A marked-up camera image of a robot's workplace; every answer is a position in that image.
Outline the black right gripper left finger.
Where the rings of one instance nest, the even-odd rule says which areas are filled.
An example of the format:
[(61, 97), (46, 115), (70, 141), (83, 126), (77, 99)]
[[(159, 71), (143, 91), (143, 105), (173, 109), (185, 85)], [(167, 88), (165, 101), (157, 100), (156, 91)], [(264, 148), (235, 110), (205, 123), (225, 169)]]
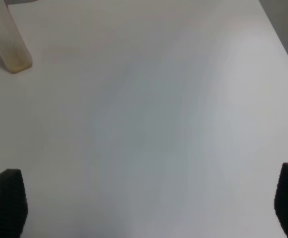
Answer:
[(28, 203), (20, 169), (0, 173), (0, 238), (19, 238), (28, 216)]

